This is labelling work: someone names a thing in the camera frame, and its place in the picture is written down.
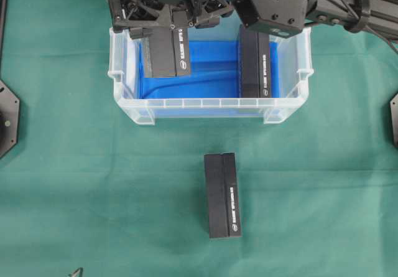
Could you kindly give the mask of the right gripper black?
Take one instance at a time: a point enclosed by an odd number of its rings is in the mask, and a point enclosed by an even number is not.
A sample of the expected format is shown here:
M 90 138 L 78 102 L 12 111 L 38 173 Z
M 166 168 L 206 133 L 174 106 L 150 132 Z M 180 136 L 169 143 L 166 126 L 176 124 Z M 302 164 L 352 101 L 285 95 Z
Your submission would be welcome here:
M 233 13 L 227 0 L 108 0 L 113 31 L 129 29 L 131 39 L 150 37 L 166 27 L 207 29 Z

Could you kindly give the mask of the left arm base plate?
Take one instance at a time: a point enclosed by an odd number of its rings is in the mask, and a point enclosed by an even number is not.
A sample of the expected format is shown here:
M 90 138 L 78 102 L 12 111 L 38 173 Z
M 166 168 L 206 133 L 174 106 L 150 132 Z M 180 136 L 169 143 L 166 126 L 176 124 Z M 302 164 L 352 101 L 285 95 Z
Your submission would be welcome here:
M 18 141 L 20 100 L 1 81 L 1 157 L 4 157 Z

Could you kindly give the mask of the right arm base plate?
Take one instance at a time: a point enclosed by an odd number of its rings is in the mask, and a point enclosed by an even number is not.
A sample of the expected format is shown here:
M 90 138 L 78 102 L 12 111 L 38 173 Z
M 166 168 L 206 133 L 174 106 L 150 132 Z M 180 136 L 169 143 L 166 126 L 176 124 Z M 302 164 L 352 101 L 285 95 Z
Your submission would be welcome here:
M 384 139 L 397 149 L 397 93 L 383 104 L 381 118 Z

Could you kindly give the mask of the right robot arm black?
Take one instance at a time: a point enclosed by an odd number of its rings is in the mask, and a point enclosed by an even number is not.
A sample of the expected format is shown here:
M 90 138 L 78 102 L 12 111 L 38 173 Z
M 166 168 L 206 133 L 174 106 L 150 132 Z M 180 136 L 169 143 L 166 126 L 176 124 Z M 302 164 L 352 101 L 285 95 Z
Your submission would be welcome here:
M 206 29 L 236 13 L 242 25 L 289 38 L 307 27 L 340 25 L 397 42 L 397 0 L 108 0 L 113 31 L 133 39 L 156 28 Z

